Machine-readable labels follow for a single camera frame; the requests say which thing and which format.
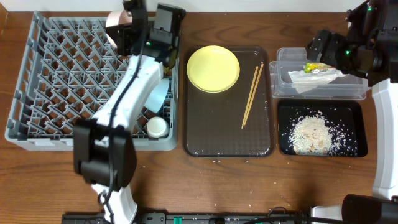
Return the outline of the green snack wrapper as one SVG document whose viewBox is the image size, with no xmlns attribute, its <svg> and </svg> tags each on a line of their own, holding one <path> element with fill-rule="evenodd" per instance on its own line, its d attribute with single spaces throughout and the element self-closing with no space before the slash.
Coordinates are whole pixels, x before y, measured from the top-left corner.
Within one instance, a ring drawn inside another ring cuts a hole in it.
<svg viewBox="0 0 398 224">
<path fill-rule="evenodd" d="M 306 63 L 304 66 L 305 73 L 325 73 L 336 70 L 335 67 L 324 63 Z"/>
</svg>

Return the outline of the white paper napkin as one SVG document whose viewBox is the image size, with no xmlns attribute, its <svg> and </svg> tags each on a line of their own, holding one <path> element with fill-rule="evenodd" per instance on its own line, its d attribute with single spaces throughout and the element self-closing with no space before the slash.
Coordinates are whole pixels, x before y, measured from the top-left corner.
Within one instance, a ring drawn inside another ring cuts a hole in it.
<svg viewBox="0 0 398 224">
<path fill-rule="evenodd" d="M 337 69 L 325 73 L 305 73 L 301 70 L 291 71 L 288 72 L 288 74 L 292 81 L 292 87 L 295 88 L 299 94 L 315 89 L 320 85 L 326 85 L 337 78 L 346 76 L 346 74 L 343 74 Z"/>
</svg>

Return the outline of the yellow plate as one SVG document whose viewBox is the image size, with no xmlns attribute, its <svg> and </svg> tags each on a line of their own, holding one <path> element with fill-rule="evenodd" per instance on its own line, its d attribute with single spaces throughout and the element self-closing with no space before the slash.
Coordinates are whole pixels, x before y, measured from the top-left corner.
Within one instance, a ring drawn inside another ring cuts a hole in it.
<svg viewBox="0 0 398 224">
<path fill-rule="evenodd" d="M 232 51 L 209 45 L 196 50 L 187 62 L 187 76 L 191 84 L 207 93 L 220 93 L 238 80 L 240 64 Z"/>
</svg>

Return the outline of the light blue bowl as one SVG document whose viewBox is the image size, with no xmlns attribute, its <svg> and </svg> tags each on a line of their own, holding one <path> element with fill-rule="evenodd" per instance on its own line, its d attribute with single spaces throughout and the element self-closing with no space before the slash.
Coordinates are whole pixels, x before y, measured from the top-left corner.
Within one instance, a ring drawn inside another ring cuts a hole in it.
<svg viewBox="0 0 398 224">
<path fill-rule="evenodd" d="M 166 99 L 169 91 L 170 80 L 163 78 L 160 83 L 152 90 L 144 106 L 152 111 L 158 113 Z"/>
</svg>

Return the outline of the white cup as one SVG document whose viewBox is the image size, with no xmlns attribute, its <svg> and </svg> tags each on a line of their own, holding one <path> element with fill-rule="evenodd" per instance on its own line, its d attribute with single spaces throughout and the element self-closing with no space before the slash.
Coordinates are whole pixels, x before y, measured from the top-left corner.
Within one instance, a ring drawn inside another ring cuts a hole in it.
<svg viewBox="0 0 398 224">
<path fill-rule="evenodd" d="M 147 122 L 147 134 L 150 138 L 164 138 L 169 134 L 169 124 L 161 117 L 153 117 Z"/>
</svg>

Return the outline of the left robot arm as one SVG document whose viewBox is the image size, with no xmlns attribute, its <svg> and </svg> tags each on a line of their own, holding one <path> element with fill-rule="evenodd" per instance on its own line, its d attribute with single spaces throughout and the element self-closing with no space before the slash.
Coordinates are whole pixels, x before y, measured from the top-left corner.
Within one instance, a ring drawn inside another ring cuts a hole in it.
<svg viewBox="0 0 398 224">
<path fill-rule="evenodd" d="M 118 55 L 129 57 L 127 70 L 110 99 L 73 126 L 74 171 L 97 192 L 104 207 L 100 223 L 135 220 L 129 186 L 137 167 L 132 133 L 150 94 L 176 64 L 185 15 L 181 7 L 160 3 L 149 22 L 144 1 L 123 1 L 123 9 L 107 17 L 107 39 Z"/>
</svg>

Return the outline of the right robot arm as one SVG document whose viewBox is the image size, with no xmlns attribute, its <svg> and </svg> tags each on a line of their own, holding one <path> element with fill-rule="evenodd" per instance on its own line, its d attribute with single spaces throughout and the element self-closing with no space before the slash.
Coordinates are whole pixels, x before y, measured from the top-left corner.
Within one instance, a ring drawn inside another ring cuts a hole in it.
<svg viewBox="0 0 398 224">
<path fill-rule="evenodd" d="M 346 35 L 320 30 L 307 59 L 365 78 L 377 115 L 377 169 L 372 194 L 349 194 L 342 223 L 397 223 L 397 1 L 365 0 L 348 10 Z"/>
</svg>

